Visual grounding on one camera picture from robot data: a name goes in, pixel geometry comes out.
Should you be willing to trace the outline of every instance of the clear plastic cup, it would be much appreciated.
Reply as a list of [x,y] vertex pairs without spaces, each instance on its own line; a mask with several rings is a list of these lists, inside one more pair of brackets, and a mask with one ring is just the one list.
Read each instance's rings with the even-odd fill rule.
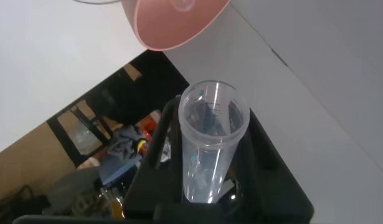
[[184,195],[190,202],[214,203],[247,130],[249,107],[229,84],[203,81],[182,94],[179,122]]

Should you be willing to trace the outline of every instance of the black holder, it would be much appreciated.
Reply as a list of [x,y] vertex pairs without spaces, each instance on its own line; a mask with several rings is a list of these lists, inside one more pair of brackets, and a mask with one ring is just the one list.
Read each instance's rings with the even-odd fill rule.
[[[240,140],[228,176],[237,183],[237,200],[189,203],[182,192],[182,142],[178,118],[180,97],[167,103],[147,155],[124,203],[130,219],[166,222],[309,223],[313,206],[281,159],[251,110],[248,130]],[[159,163],[171,127],[171,160]]]

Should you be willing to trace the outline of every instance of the white table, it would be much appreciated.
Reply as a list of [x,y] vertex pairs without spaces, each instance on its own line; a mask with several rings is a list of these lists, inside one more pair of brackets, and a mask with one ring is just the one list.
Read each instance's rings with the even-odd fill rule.
[[0,0],[0,152],[144,50],[120,3]]

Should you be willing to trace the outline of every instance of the white surface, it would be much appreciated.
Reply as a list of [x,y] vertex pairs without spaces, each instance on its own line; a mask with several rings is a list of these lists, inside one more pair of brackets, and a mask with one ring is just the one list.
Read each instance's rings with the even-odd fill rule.
[[313,203],[312,223],[383,223],[383,172],[232,7],[166,55],[188,82],[244,94]]
[[0,151],[144,50],[120,3],[0,0]]
[[383,169],[383,0],[233,5]]

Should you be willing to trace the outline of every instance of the pink bowl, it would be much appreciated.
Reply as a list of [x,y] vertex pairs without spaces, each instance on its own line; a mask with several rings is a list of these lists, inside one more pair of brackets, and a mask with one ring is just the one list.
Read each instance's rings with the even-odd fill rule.
[[190,11],[178,11],[171,0],[123,0],[138,40],[150,50],[169,50],[202,32],[230,0],[195,0]]

